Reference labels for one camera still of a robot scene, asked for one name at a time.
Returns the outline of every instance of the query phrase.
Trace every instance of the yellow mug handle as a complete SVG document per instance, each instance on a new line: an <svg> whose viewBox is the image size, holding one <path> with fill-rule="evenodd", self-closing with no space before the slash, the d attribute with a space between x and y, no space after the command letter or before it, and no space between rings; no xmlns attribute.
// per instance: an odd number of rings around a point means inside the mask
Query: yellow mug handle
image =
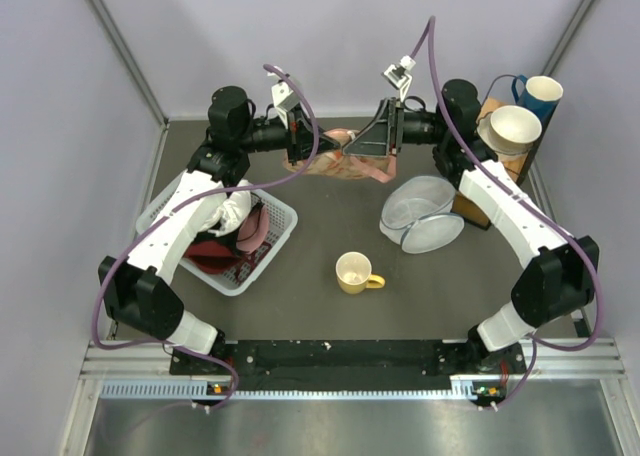
<svg viewBox="0 0 640 456"><path fill-rule="evenodd" d="M384 288L386 281L382 276L378 276L377 274L372 274L369 276L369 280L367 281L367 289L380 289Z"/></svg>

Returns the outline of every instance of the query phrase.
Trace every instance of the yellow mug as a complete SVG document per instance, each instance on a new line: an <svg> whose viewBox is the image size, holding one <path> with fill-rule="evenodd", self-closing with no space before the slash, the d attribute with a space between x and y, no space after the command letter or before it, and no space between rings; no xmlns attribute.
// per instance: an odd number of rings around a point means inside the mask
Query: yellow mug
<svg viewBox="0 0 640 456"><path fill-rule="evenodd" d="M336 263L338 284L345 293L358 294L365 289L384 288L384 278L371 274L371 261L362 253L344 253Z"/></svg>

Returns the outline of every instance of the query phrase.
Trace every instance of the white wall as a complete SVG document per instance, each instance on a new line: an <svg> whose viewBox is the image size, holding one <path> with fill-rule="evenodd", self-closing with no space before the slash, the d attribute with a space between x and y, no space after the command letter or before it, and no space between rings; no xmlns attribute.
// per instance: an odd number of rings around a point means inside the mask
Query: white wall
<svg viewBox="0 0 640 456"><path fill-rule="evenodd" d="M296 76L320 115L372 114L380 73L438 16L440 79L481 91L539 71L580 0L105 0L166 114L206 117L220 86L269 102L265 62ZM426 53L414 89L430 103Z"/></svg>
<svg viewBox="0 0 640 456"><path fill-rule="evenodd" d="M600 245L605 329L640 395L637 0L599 0L554 75L565 88L538 156L558 219Z"/></svg>
<svg viewBox="0 0 640 456"><path fill-rule="evenodd" d="M57 450L159 129L84 0L0 0L0 441Z"/></svg>

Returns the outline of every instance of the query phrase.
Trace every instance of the robotic arm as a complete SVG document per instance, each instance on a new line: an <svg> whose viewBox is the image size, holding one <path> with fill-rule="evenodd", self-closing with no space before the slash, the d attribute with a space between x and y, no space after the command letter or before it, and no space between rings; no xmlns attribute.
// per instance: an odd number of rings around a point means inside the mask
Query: robotic arm
<svg viewBox="0 0 640 456"><path fill-rule="evenodd" d="M224 333L186 311L169 285L182 255L226 194L204 197L176 214L172 209L198 193L236 186L249 169L249 153L285 149L292 163L309 157L313 134L297 99L281 81L272 95L277 117L267 119L254 118L255 105L241 88L225 87L213 94L205 140L156 219L168 220L131 252L107 287L104 303L109 317L201 354L216 356L224 348ZM440 108L433 113L424 108L409 110L404 104L406 94L382 100L371 123L342 150L346 155L384 157L399 154L405 144L435 145L433 157L440 173L489 216L516 252L524 272L512 290L511 302L469 331L470 353L480 364L543 324L582 308L593 300L594 291L582 260L518 204L524 199L534 206L475 134L480 112L476 88L468 81L451 80L442 95L465 142L514 194L507 195L473 167L449 132ZM321 136L319 153L336 149L338 143ZM595 242L589 237L577 242L597 264ZM114 262L111 257L103 260L101 281Z"/></svg>

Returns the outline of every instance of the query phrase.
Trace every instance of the white cloth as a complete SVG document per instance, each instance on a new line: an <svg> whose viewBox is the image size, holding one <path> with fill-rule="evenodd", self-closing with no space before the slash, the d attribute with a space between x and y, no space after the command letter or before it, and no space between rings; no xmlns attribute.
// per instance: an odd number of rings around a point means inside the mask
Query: white cloth
<svg viewBox="0 0 640 456"><path fill-rule="evenodd" d="M249 186L251 183L243 179L238 184L239 187ZM232 233L240 227L247 219L251 212L251 192L250 191L234 191L221 206L207 219L200 232L207 231L216 236L224 236ZM210 229L212 226L220 222L219 229Z"/></svg>

